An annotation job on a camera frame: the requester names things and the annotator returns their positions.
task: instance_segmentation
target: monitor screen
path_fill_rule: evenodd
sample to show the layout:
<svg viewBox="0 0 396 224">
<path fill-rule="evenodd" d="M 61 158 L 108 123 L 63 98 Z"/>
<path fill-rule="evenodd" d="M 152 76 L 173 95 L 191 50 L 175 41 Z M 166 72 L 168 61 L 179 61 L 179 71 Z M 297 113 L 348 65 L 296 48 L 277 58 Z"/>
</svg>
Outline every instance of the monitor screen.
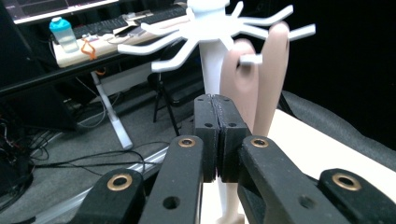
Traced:
<svg viewBox="0 0 396 224">
<path fill-rule="evenodd" d="M 15 24 L 43 21 L 93 7 L 116 3 L 119 0 L 2 0 Z"/>
</svg>

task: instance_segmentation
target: black keyboard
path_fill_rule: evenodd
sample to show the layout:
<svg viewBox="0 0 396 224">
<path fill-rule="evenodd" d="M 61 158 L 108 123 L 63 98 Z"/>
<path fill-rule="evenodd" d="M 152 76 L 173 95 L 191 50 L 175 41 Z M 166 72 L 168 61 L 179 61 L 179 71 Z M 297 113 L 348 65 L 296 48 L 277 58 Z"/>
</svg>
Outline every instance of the black keyboard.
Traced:
<svg viewBox="0 0 396 224">
<path fill-rule="evenodd" d="M 77 39 L 82 38 L 83 35 L 97 35 L 99 32 L 108 31 L 112 34 L 112 31 L 121 27 L 128 26 L 128 23 L 122 18 L 110 19 L 106 21 L 99 21 L 96 23 L 79 26 L 73 29 Z"/>
<path fill-rule="evenodd" d="M 186 8 L 174 4 L 168 8 L 163 8 L 160 10 L 152 11 L 151 16 L 147 16 L 141 19 L 134 20 L 137 24 L 147 23 L 153 24 L 160 21 L 167 21 L 173 18 L 181 17 L 186 15 Z"/>
</svg>

